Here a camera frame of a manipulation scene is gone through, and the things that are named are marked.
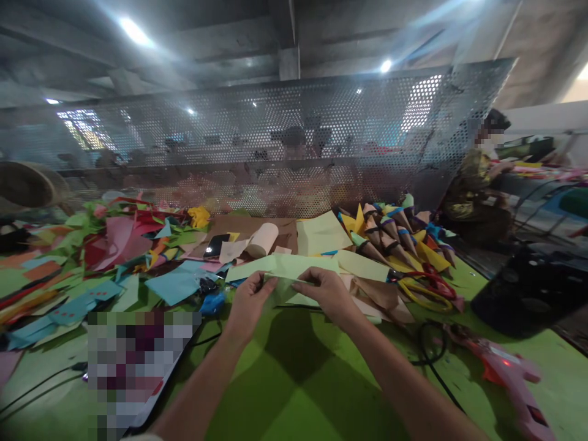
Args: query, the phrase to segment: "hand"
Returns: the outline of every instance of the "hand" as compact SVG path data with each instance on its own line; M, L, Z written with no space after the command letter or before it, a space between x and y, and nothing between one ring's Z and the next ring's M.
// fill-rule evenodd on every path
M245 346L253 338L265 301L276 288L277 277L264 285L264 271L251 274L235 292L226 332Z
M295 291L316 300L325 314L341 329L364 319L364 315L351 299L343 281L337 273L312 266L300 274L299 280L313 283L315 286L294 283Z

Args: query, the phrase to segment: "blue object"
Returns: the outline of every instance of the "blue object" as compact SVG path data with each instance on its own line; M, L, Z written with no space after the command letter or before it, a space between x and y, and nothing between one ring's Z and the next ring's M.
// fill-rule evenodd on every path
M223 293L209 294L205 297L204 302L202 302L200 312L205 317L209 315L217 315L225 304L226 299L227 298Z

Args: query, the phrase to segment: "electrical cord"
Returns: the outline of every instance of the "electrical cord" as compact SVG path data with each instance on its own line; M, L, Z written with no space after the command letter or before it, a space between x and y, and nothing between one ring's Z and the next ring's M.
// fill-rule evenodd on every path
M18 398L12 400L9 404L5 405L1 410L0 413L4 413L4 411L6 409L8 409L10 406L12 406L14 403L16 403L17 401L19 401L21 398L25 397L26 395L28 395L29 393L33 392L36 388L42 386L43 384L47 383L49 380L51 380L53 377L56 377L57 375L61 374L62 372L66 372L66 371L77 371L77 372L86 372L88 370L88 362L87 361L82 361L80 363L76 363L73 366L69 366L66 367L65 369L61 369L58 372L55 372L53 375L47 377L45 380L41 381L38 385L36 385L35 387L32 387L31 389L29 389L27 392L23 393L21 396L19 396Z

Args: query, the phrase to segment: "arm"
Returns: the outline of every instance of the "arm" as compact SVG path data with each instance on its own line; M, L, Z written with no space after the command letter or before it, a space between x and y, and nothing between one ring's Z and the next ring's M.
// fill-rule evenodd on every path
M227 326L218 342L172 405L155 421L152 433L165 441L204 439L237 361L253 338L263 304L276 284L274 278L263 285L263 273L258 271L237 288Z
M318 301L329 318L349 335L412 439L487 439L365 318L336 273L309 268L299 279L318 285L294 284L293 287Z

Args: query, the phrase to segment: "green table surface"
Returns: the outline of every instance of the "green table surface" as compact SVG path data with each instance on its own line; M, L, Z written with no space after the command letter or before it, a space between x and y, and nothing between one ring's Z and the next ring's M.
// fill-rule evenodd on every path
M486 283L463 262L454 270L454 285L468 300ZM158 300L141 293L148 311ZM528 384L558 440L588 439L588 361L550 330L515 341L488 328L469 310L463 315L439 315L409 305L417 319L455 321L536 362L543 378ZM225 308L224 320L230 306ZM390 323L379 329L411 359L417 348ZM199 340L218 333L208 322ZM182 388L214 345L195 347L177 365L156 411ZM28 350L2 392L0 405L50 374L87 360L87 338L80 328L34 350ZM437 370L469 417L492 439L522 439L505 390L482 379L482 362L466 349L449 351ZM428 367L419 367L441 388ZM93 438L88 431L87 384L74 372L52 379L0 415L3 440ZM401 420L386 403L360 353L349 337L321 312L274 309L262 317L254 340L245 349L233 380L208 431L211 440L287 439L408 439Z

